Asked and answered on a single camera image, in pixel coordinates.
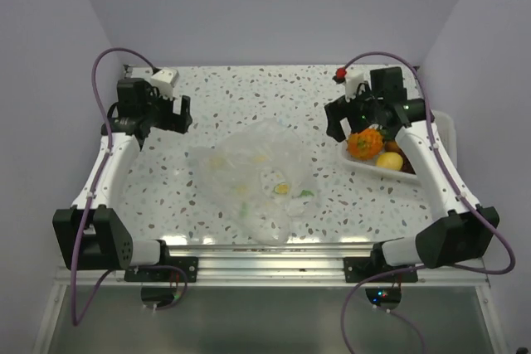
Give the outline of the orange fake pineapple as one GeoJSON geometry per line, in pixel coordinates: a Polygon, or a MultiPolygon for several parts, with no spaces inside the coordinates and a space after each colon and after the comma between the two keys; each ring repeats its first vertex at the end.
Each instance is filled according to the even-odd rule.
{"type": "Polygon", "coordinates": [[[384,149],[388,131],[367,128],[359,133],[351,133],[347,140],[349,155],[359,161],[374,159],[384,149]]]}

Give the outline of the brown fake kiwi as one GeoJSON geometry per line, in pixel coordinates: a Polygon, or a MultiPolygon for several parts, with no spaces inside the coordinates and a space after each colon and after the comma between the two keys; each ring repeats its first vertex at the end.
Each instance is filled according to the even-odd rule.
{"type": "Polygon", "coordinates": [[[386,152],[401,153],[402,150],[395,141],[386,141],[384,144],[386,152]]]}

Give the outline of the clear printed plastic bag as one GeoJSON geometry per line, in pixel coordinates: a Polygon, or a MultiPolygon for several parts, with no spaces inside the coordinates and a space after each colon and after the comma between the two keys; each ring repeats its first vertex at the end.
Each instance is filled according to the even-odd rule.
{"type": "Polygon", "coordinates": [[[212,148],[192,148],[188,162],[199,191],[263,245],[286,243],[293,224],[319,202],[303,140],[275,119],[254,122],[212,148]]]}

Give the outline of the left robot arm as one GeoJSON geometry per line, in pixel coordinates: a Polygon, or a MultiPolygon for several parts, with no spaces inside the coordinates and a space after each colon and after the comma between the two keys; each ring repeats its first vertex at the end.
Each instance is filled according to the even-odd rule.
{"type": "Polygon", "coordinates": [[[126,270],[142,267],[153,281],[173,270],[161,240],[134,240],[117,214],[130,168],[152,129],[185,134],[192,124],[191,99],[180,109],[162,87],[141,78],[117,83],[117,101],[104,113],[100,149],[80,194],[67,209],[55,212],[52,224],[67,268],[126,270]]]}

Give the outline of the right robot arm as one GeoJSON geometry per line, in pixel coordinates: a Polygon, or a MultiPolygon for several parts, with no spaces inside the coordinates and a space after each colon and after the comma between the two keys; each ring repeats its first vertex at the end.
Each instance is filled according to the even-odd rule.
{"type": "Polygon", "coordinates": [[[383,154],[393,141],[424,189],[432,223],[408,238],[373,247],[371,275],[388,281],[399,266],[422,264],[429,269],[482,257],[499,224],[497,210],[483,206],[469,190],[448,155],[436,117],[423,98],[408,99],[398,67],[372,70],[370,79],[337,69],[334,81],[345,88],[327,103],[328,136],[345,143],[358,165],[383,154]]]}

